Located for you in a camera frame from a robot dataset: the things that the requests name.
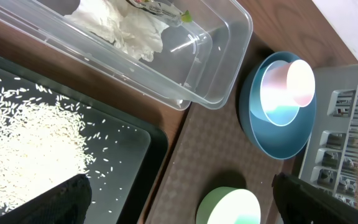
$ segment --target dish rack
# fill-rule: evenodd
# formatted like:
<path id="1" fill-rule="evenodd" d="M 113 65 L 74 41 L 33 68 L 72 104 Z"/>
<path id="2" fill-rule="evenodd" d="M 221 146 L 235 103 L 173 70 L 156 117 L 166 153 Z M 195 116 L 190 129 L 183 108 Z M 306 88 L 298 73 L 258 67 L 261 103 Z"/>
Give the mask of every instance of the dish rack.
<path id="1" fill-rule="evenodd" d="M 316 121 L 299 178 L 358 209 L 358 65 L 314 75 Z"/>

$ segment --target brown placemat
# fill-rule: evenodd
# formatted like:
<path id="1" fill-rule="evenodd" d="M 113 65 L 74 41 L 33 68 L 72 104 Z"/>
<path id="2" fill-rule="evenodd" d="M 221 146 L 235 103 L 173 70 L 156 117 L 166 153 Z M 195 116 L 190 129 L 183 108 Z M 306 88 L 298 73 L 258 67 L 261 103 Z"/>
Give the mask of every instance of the brown placemat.
<path id="1" fill-rule="evenodd" d="M 273 177 L 282 166 L 283 161 L 253 146 L 242 131 L 236 90 L 220 110 L 193 103 L 146 223 L 195 223 L 198 205 L 209 191 L 246 185 L 259 200 L 260 223 L 265 224 Z"/>

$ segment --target wooden table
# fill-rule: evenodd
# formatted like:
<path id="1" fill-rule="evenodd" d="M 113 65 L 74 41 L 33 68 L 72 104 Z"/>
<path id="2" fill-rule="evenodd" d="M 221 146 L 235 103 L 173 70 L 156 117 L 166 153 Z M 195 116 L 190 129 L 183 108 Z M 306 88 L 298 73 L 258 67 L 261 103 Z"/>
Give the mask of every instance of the wooden table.
<path id="1" fill-rule="evenodd" d="M 291 51 L 312 67 L 358 63 L 312 0 L 238 1 L 254 22 L 256 35 L 248 55 L 269 46 L 274 51 Z M 186 111 L 152 100 L 1 22 L 0 56 L 160 127 L 168 136 L 170 149 L 174 147 Z M 288 161 L 284 169 L 291 170 L 292 165 L 293 161 Z M 274 205 L 272 210 L 268 223 L 274 223 L 277 216 Z"/>

